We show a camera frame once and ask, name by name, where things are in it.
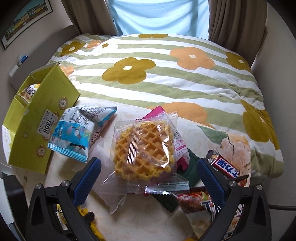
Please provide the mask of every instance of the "framed picture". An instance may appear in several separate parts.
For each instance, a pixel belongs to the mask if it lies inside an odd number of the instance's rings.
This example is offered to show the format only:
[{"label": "framed picture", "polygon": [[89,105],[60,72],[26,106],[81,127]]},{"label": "framed picture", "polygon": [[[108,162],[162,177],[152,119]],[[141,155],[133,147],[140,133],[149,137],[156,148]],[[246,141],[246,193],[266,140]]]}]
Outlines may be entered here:
[{"label": "framed picture", "polygon": [[49,0],[31,0],[14,19],[13,24],[2,38],[4,48],[7,49],[23,31],[51,12],[52,7]]}]

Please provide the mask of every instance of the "waffle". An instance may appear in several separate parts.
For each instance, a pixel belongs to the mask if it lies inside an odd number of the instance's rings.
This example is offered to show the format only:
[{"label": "waffle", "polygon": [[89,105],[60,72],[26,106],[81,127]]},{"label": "waffle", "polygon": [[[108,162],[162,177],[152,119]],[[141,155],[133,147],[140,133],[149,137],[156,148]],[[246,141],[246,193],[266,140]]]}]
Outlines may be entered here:
[{"label": "waffle", "polygon": [[147,181],[171,172],[175,162],[172,140],[171,127],[163,120],[145,121],[122,131],[114,151],[115,174],[127,181]]}]

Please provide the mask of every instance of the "yellow cardboard box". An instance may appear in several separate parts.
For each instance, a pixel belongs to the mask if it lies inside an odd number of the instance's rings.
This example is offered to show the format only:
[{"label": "yellow cardboard box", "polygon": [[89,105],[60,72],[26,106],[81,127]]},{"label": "yellow cardboard box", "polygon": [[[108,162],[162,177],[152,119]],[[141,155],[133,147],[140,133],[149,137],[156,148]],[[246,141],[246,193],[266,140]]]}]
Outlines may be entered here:
[{"label": "yellow cardboard box", "polygon": [[[18,94],[39,84],[31,103]],[[51,150],[47,148],[54,128],[66,108],[80,93],[58,63],[34,70],[15,95],[2,125],[2,143],[8,165],[45,174]]]}]

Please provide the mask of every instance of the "blue rubber pad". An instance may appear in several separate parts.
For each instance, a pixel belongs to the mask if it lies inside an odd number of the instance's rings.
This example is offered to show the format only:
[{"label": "blue rubber pad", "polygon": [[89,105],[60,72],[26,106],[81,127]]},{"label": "blue rubber pad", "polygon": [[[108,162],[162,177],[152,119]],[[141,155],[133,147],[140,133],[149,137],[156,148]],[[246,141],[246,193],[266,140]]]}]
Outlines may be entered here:
[{"label": "blue rubber pad", "polygon": [[73,190],[72,202],[74,206],[77,207],[85,202],[100,172],[101,161],[100,159],[96,158],[96,160],[91,164],[84,176],[81,178],[76,188]]},{"label": "blue rubber pad", "polygon": [[224,189],[209,167],[201,159],[197,161],[197,171],[215,205],[221,208],[224,207],[226,203]]}]

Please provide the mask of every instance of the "blue snack bag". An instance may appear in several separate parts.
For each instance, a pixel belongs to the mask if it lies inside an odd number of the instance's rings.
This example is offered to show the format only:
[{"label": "blue snack bag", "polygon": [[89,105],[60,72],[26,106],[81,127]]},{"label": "blue snack bag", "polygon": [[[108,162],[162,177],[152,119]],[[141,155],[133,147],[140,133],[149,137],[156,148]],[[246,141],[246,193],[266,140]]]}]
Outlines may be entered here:
[{"label": "blue snack bag", "polygon": [[117,106],[80,105],[66,109],[48,143],[48,148],[86,163],[93,131],[100,132],[117,111]]}]

